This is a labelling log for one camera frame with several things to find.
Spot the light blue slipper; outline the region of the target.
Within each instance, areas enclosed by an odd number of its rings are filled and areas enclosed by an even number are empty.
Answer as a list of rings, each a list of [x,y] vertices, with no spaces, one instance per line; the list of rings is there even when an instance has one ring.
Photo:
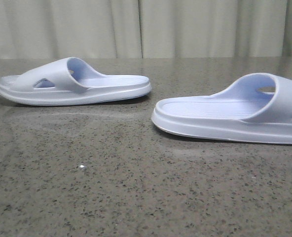
[[[26,105],[70,106],[118,101],[151,91],[148,77],[104,75],[85,61],[69,57],[0,78],[0,95]]]
[[[248,74],[210,96],[160,100],[151,119],[158,128],[186,137],[292,144],[292,80]]]

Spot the beige background curtain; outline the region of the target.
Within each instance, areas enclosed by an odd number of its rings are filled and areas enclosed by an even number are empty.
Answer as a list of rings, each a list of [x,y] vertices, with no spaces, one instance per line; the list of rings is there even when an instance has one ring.
[[[0,59],[292,56],[292,0],[0,0]]]

